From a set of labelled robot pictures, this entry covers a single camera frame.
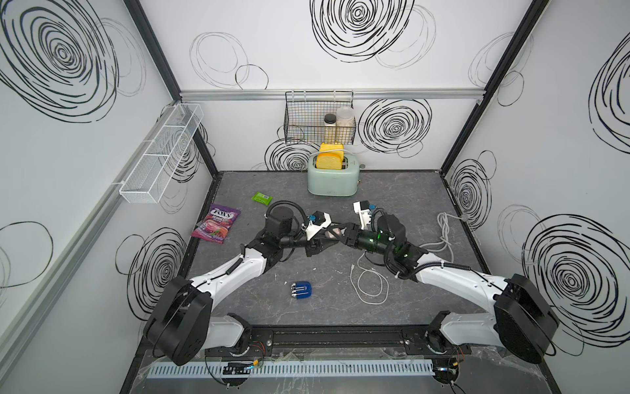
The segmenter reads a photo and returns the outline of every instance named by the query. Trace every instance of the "white cable tray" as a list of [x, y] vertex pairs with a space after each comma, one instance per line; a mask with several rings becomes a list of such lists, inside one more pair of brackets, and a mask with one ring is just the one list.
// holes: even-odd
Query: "white cable tray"
[[199, 104], [175, 105], [120, 188], [127, 202], [160, 201], [202, 119]]
[[[177, 366], [170, 361], [151, 365], [147, 379], [209, 378], [208, 370], [221, 378], [242, 378], [242, 375], [223, 374], [227, 362], [192, 361]], [[433, 376], [430, 359], [415, 360], [330, 360], [330, 361], [265, 361], [254, 368], [250, 378], [315, 378], [332, 376]]]

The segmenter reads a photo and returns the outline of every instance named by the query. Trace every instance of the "black wire basket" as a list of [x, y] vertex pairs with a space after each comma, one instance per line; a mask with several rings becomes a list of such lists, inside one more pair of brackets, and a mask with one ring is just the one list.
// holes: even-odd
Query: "black wire basket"
[[284, 113], [284, 138], [287, 144], [312, 142], [315, 144], [352, 144], [357, 131], [357, 121], [338, 120], [336, 126], [326, 126], [324, 116], [327, 113], [337, 113], [341, 107], [354, 108], [352, 101], [354, 93], [351, 91], [330, 91], [333, 100], [309, 100], [309, 96], [321, 96], [327, 92], [293, 92], [284, 94], [286, 107]]

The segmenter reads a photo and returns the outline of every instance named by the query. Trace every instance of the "aluminum rail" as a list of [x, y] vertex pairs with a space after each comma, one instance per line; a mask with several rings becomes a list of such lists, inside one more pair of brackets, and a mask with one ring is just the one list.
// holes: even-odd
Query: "aluminum rail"
[[486, 91], [482, 88], [444, 88], [444, 89], [337, 89], [337, 90], [182, 90], [182, 101], [217, 101], [217, 100], [284, 100], [285, 94], [297, 100], [342, 100], [344, 96], [354, 94], [354, 100], [378, 99], [436, 99], [470, 98], [482, 100]]
[[[164, 110], [164, 113], [153, 125], [145, 140], [152, 139], [158, 133], [166, 119], [171, 115], [173, 108], [167, 107]], [[140, 143], [134, 155], [129, 159], [114, 182], [127, 179], [132, 168], [142, 156], [146, 144], [147, 142]], [[99, 235], [116, 212], [121, 201], [123, 201], [122, 196], [118, 193], [119, 188], [120, 184], [116, 183], [111, 184], [107, 188], [88, 218], [83, 222], [57, 260], [50, 265], [33, 294], [0, 337], [0, 386], [2, 386], [30, 344], [48, 313], [55, 306], [77, 269], [88, 256]]]

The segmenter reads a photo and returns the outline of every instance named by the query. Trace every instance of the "jar lid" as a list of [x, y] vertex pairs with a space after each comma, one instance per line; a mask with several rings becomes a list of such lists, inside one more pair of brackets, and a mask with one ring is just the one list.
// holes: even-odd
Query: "jar lid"
[[328, 124], [336, 123], [337, 116], [333, 113], [327, 113], [326, 116], [324, 116], [324, 122]]

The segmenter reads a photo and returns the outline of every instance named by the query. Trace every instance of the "black motor housing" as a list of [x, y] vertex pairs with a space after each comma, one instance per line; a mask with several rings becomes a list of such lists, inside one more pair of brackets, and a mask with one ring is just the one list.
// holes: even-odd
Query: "black motor housing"
[[514, 274], [496, 297], [494, 329], [503, 345], [518, 358], [540, 364], [553, 335], [558, 316], [528, 278]]

